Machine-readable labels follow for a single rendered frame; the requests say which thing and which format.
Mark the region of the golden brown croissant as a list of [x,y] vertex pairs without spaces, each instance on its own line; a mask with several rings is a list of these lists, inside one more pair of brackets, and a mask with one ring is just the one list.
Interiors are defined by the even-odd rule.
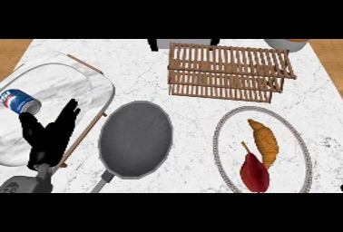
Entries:
[[280,145],[274,131],[253,119],[249,119],[257,150],[263,156],[263,165],[269,169],[280,154]]

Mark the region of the grey pot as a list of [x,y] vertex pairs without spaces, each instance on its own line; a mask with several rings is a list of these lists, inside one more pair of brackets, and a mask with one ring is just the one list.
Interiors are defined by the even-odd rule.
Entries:
[[265,39],[274,49],[289,50],[291,53],[300,51],[308,44],[308,40]]

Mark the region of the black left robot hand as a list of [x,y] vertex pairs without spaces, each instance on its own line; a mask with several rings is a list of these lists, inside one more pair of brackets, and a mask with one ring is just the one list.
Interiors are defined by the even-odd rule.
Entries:
[[79,102],[71,99],[56,120],[48,126],[42,125],[30,112],[19,115],[22,137],[31,145],[28,169],[37,170],[42,164],[52,167],[59,164],[76,129],[79,113]]

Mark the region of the grey and black appliance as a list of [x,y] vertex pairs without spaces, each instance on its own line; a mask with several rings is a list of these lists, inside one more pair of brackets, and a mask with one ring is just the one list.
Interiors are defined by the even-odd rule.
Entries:
[[215,45],[221,43],[219,38],[212,39],[150,39],[150,49],[157,52],[160,49],[167,49],[170,44],[201,44],[201,45]]

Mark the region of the white marble tray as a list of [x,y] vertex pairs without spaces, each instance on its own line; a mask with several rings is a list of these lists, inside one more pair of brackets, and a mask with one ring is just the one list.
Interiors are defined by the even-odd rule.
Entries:
[[[36,114],[43,125],[55,121],[71,99],[79,102],[76,130],[62,160],[67,160],[114,98],[111,80],[73,55],[59,52],[40,54],[0,82],[0,93],[19,89],[42,102]],[[0,103],[0,165],[27,164],[31,146],[22,138],[18,114]]]

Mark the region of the blue and white can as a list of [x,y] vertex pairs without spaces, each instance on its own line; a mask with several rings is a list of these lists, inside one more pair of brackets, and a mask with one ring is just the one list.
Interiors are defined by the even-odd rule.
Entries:
[[42,108],[42,102],[18,89],[9,89],[0,93],[0,102],[18,114],[30,112],[36,115]]

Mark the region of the dark red pear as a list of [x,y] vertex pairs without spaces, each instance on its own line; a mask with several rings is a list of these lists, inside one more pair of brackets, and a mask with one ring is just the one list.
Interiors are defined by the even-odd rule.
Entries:
[[250,152],[246,142],[241,142],[241,145],[247,150],[247,155],[240,170],[240,177],[249,190],[262,193],[266,192],[269,187],[269,173],[263,163]]

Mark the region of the wooden tiered shelf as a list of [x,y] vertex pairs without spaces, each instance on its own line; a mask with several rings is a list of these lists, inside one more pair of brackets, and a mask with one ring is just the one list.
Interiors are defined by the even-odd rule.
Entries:
[[296,79],[289,51],[192,43],[169,47],[169,94],[246,102],[272,101]]

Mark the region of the grey frying pan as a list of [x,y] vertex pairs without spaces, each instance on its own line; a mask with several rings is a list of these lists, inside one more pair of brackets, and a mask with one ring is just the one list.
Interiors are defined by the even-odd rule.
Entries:
[[173,126],[164,109],[150,101],[132,101],[108,116],[98,141],[107,167],[92,193],[114,177],[141,179],[164,163],[173,141]]

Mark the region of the white oval placemat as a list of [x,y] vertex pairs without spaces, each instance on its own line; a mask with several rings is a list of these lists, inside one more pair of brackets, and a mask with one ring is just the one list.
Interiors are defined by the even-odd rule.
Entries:
[[[291,132],[291,134],[297,140],[297,143],[300,145],[300,149],[303,151],[303,156],[305,156],[305,162],[306,162],[306,176],[305,176],[303,186],[302,186],[299,192],[309,193],[311,185],[312,185],[312,162],[311,162],[306,143],[300,137],[297,130],[294,129],[293,125],[286,121],[286,119],[275,112],[272,112],[269,109],[257,107],[257,106],[241,106],[241,107],[232,109],[222,116],[222,119],[218,123],[216,130],[215,130],[215,135],[213,135],[215,163],[216,163],[216,166],[218,166],[218,169],[219,169],[219,172],[222,175],[222,179],[223,179],[223,182],[225,182],[228,188],[235,193],[241,192],[241,190],[237,188],[237,186],[235,186],[232,180],[229,179],[226,172],[223,170],[222,161],[221,161],[221,153],[219,153],[219,137],[221,137],[223,124],[243,111],[257,111],[260,113],[268,114],[281,122],[281,124],[287,127],[289,131]],[[260,151],[260,153],[263,155],[263,166],[266,169],[269,169],[275,160],[277,160],[277,154],[280,153],[280,146],[278,146],[275,134],[274,134],[272,130],[260,122],[257,122],[255,120],[249,120],[249,124],[250,124],[252,129],[253,129],[253,138],[255,138],[257,150]]]

